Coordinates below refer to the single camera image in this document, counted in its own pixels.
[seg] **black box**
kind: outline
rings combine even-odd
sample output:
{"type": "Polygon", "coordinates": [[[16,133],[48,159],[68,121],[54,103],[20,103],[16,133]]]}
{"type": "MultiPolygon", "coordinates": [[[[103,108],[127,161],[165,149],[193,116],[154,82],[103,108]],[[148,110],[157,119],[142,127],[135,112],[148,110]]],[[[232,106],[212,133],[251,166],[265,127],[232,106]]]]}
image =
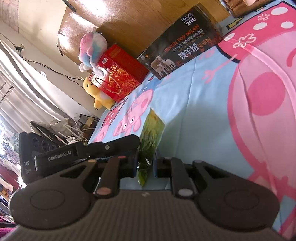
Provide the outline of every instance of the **black box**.
{"type": "Polygon", "coordinates": [[[183,14],[137,59],[158,79],[222,41],[215,19],[197,4],[183,14]]]}

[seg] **bedsheet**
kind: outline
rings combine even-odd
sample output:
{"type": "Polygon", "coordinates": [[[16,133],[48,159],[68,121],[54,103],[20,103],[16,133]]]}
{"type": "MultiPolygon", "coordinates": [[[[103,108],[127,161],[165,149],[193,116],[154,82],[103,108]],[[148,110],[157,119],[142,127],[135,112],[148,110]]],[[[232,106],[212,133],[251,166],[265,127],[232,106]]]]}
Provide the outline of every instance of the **bedsheet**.
{"type": "MultiPolygon", "coordinates": [[[[162,80],[144,82],[99,121],[90,143],[140,136],[152,108],[165,122],[162,156],[203,160],[271,189],[273,228],[286,238],[296,216],[296,8],[274,1],[222,23],[224,40],[162,80]]],[[[153,181],[165,188],[167,181],[153,181]]],[[[139,189],[136,180],[121,188],[139,189]]]]}

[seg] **white wall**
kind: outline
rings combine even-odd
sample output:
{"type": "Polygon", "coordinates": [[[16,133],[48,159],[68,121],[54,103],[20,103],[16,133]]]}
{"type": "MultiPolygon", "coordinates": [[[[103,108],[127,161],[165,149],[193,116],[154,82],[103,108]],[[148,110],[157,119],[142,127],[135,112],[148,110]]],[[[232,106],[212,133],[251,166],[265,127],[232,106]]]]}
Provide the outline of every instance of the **white wall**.
{"type": "MultiPolygon", "coordinates": [[[[25,50],[22,51],[22,55],[27,59],[43,63],[49,66],[50,68],[54,69],[55,71],[66,74],[68,76],[76,77],[71,75],[59,64],[53,62],[50,58],[45,56],[40,50],[38,50],[34,45],[32,45],[28,40],[26,40],[21,34],[14,31],[12,28],[10,28],[7,24],[5,24],[2,21],[0,21],[0,32],[4,34],[7,38],[9,38],[10,41],[12,41],[15,45],[23,44],[25,46],[25,50]]],[[[0,39],[6,42],[11,48],[14,49],[13,45],[10,44],[2,35],[0,35],[0,39]]],[[[71,63],[75,64],[67,57],[65,58],[71,63]]],[[[88,95],[82,87],[79,87],[77,84],[70,82],[65,76],[56,74],[39,64],[30,62],[30,65],[34,67],[38,72],[41,72],[41,71],[45,72],[47,79],[51,83],[57,86],[61,91],[63,91],[69,97],[74,99],[76,102],[81,104],[90,113],[98,117],[101,117],[105,109],[101,108],[100,110],[95,110],[94,99],[90,95],[88,95]]]]}
{"type": "Polygon", "coordinates": [[[63,69],[84,78],[87,74],[56,46],[65,10],[62,0],[19,0],[19,33],[63,69]]]}

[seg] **pink pig cartoon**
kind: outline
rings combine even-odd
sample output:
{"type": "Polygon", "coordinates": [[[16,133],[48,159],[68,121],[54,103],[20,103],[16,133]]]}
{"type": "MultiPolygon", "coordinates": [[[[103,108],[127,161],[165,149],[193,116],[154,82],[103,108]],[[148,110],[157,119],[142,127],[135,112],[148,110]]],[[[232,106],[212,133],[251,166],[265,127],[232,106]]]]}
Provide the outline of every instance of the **pink pig cartoon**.
{"type": "Polygon", "coordinates": [[[94,142],[101,142],[103,141],[103,139],[105,138],[109,126],[112,124],[112,122],[114,121],[115,117],[117,116],[117,114],[119,113],[120,109],[123,107],[124,103],[126,102],[126,100],[123,100],[120,104],[118,104],[118,106],[116,106],[113,110],[111,110],[108,115],[106,116],[102,128],[100,129],[99,133],[97,134],[96,138],[94,139],[94,142]]]}
{"type": "Polygon", "coordinates": [[[117,136],[122,132],[125,133],[125,136],[128,136],[132,128],[134,132],[140,129],[141,115],[146,111],[152,96],[153,91],[147,90],[134,100],[123,119],[118,123],[113,136],[117,136]]]}
{"type": "MultiPolygon", "coordinates": [[[[219,43],[229,60],[239,62],[227,109],[235,143],[254,170],[249,180],[271,189],[280,202],[284,196],[296,200],[295,13],[281,2],[219,43]]],[[[287,239],[295,233],[295,216],[296,207],[280,227],[287,239]]]]}

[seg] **red gift bag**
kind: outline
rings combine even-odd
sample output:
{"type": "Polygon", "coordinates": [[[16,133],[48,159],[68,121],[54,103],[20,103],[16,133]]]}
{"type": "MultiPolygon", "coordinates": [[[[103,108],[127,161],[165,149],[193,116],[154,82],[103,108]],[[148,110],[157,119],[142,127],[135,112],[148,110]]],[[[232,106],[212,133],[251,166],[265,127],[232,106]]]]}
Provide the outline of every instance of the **red gift bag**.
{"type": "Polygon", "coordinates": [[[116,102],[137,88],[148,70],[118,45],[113,44],[100,58],[97,67],[104,76],[92,74],[90,81],[116,102]]]}

